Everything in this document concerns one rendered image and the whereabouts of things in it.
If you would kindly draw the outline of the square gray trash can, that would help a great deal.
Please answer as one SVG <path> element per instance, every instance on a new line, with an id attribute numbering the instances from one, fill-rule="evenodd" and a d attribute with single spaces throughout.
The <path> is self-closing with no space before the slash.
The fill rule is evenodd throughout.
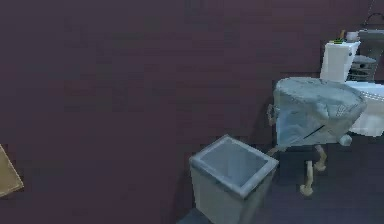
<path id="1" fill-rule="evenodd" d="M 251 224 L 278 161 L 229 135 L 189 159 L 196 208 L 212 224 Z"/>

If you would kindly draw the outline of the tan flat board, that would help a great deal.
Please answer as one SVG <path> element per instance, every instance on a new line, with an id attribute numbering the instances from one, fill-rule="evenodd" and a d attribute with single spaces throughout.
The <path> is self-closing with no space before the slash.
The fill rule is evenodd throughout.
<path id="1" fill-rule="evenodd" d="M 0 198 L 24 187 L 24 183 L 0 144 Z"/>

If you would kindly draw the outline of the white toilet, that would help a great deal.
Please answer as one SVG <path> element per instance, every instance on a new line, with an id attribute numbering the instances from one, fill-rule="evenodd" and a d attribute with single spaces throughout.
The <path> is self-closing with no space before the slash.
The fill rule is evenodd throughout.
<path id="1" fill-rule="evenodd" d="M 359 90 L 367 102 L 366 110 L 350 128 L 355 134 L 379 137 L 384 134 L 384 84 L 348 81 L 347 76 L 360 42 L 327 43 L 325 45 L 320 78 L 344 83 Z"/>

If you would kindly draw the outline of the grey laundry hamper on legs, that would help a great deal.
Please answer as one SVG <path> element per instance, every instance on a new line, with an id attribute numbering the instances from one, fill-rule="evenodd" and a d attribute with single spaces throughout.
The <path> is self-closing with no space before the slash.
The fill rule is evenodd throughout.
<path id="1" fill-rule="evenodd" d="M 279 80 L 268 105 L 268 122 L 275 127 L 276 144 L 267 154 L 295 147 L 314 148 L 319 160 L 308 159 L 306 180 L 300 186 L 305 196 L 313 194 L 315 171 L 326 169 L 325 144 L 350 146 L 349 129 L 367 107 L 363 94 L 343 83 L 311 77 Z"/>

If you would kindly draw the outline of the grey sink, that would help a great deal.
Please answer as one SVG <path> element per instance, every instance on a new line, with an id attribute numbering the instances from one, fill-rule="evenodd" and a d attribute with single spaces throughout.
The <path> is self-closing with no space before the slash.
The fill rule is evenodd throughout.
<path id="1" fill-rule="evenodd" d="M 366 45 L 368 56 L 376 63 L 384 53 L 384 13 L 371 13 L 361 24 L 358 31 L 360 40 Z"/>

